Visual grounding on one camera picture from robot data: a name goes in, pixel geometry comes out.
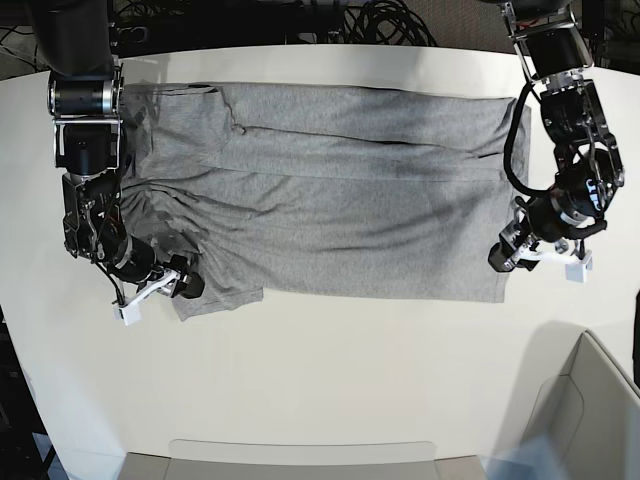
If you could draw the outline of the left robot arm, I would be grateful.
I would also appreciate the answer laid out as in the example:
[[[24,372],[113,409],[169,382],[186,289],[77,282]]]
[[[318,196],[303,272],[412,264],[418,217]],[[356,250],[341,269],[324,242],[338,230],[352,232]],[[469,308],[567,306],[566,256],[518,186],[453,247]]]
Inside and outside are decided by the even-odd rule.
[[[513,218],[500,232],[488,262],[499,273],[533,270],[555,261],[567,275],[591,266],[587,238],[607,227],[605,213],[625,183],[624,166],[593,81],[593,60],[567,1],[500,1],[508,36],[525,84],[504,146],[503,169],[517,191]],[[525,185],[515,173],[515,142],[525,102],[537,84],[544,129],[554,145],[557,172],[545,189]]]

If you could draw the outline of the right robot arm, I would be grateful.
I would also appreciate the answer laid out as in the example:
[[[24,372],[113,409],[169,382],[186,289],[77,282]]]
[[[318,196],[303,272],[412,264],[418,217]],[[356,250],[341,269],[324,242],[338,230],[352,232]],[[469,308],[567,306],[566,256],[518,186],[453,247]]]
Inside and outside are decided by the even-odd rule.
[[[26,11],[50,67],[47,106],[54,125],[55,165],[62,177],[64,246],[111,281],[199,297],[204,282],[187,258],[158,260],[128,233],[120,211],[121,182],[132,158],[120,116],[122,68],[112,55],[105,1],[29,1]]]

